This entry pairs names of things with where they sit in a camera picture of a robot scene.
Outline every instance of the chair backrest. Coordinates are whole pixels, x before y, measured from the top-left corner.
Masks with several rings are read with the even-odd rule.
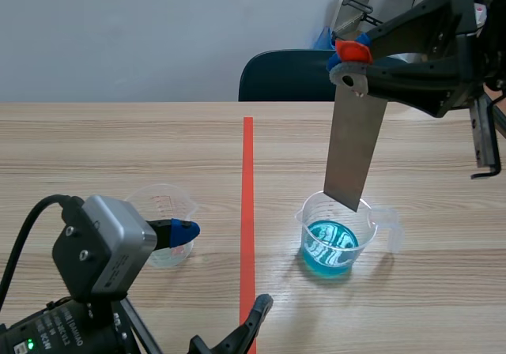
[[[332,50],[269,51],[255,56],[240,78],[239,101],[334,101],[326,66]]]

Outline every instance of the plastic measuring cup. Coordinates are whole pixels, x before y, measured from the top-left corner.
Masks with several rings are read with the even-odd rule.
[[[190,220],[198,206],[181,188],[171,184],[154,184],[136,190],[126,199],[146,220],[177,218]],[[154,267],[172,267],[191,252],[193,241],[184,245],[154,251],[148,263]]]
[[[399,252],[404,240],[395,210],[371,208],[361,200],[355,213],[322,191],[311,195],[295,218],[302,224],[304,260],[324,276],[351,269],[379,229],[390,229],[387,249],[392,253]]]

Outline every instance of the red tape line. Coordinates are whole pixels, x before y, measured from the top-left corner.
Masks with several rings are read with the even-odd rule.
[[[253,118],[244,117],[243,183],[240,210],[239,324],[255,303],[255,183],[253,178]],[[256,354],[256,341],[249,354]]]

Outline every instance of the blue liquid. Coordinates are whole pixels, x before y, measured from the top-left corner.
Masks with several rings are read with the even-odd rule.
[[[334,221],[316,221],[308,226],[309,231],[325,244],[342,249],[358,247],[358,239],[345,225]],[[344,273],[351,268],[351,264],[359,252],[332,250],[314,240],[309,234],[304,237],[302,255],[309,267],[319,275],[333,276]]]

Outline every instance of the orange part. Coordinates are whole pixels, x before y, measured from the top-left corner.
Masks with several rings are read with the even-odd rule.
[[[369,47],[353,40],[336,40],[335,50],[343,62],[363,62],[372,64]]]

